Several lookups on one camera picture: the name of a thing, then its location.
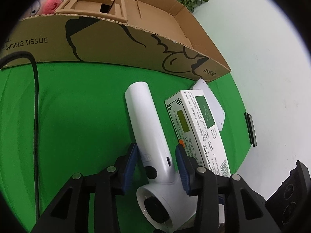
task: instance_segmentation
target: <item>open cardboard box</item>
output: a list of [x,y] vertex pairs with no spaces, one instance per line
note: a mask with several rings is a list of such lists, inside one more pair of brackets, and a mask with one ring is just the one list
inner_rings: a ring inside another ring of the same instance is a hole
[[207,82],[230,72],[198,21],[175,0],[64,0],[55,14],[21,20],[0,57],[18,50],[37,62],[122,64]]

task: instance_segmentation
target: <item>hair dryer handle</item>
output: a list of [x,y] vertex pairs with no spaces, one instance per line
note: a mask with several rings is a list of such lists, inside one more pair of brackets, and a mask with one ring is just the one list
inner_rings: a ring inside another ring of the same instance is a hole
[[125,92],[128,113],[149,181],[175,180],[172,156],[146,82],[136,82]]

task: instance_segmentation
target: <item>hair dryer button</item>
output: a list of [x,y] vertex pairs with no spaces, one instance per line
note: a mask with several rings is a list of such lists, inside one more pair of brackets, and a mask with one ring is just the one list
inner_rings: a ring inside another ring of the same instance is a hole
[[158,172],[152,166],[145,166],[145,171],[148,179],[155,179],[158,175]]
[[142,162],[148,162],[151,160],[151,156],[149,154],[145,154],[142,156]]

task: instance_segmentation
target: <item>black cable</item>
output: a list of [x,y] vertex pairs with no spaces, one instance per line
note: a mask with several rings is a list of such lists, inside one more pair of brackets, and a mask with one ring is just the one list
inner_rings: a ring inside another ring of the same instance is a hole
[[38,101],[39,101],[39,76],[35,58],[30,52],[17,51],[11,53],[2,59],[0,59],[0,69],[3,68],[7,63],[20,59],[29,59],[35,78],[35,126],[34,126],[34,179],[35,179],[35,209],[36,209],[36,220],[40,217],[40,202],[39,202],[39,174],[38,174]]

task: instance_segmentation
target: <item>blue gripper pad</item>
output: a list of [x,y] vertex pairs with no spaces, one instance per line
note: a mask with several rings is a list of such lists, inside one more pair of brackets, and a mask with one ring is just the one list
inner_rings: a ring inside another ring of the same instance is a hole
[[137,155],[138,155],[138,147],[137,144],[131,144],[130,148],[132,148],[131,152],[128,152],[128,162],[126,164],[124,173],[123,173],[123,185],[122,185],[122,191],[126,193],[132,185],[133,175],[135,166],[137,163]]
[[180,148],[178,146],[176,147],[175,155],[183,189],[186,191],[187,194],[189,194],[191,190],[190,177],[189,173],[187,172],[187,168],[183,160],[183,157],[181,155]]

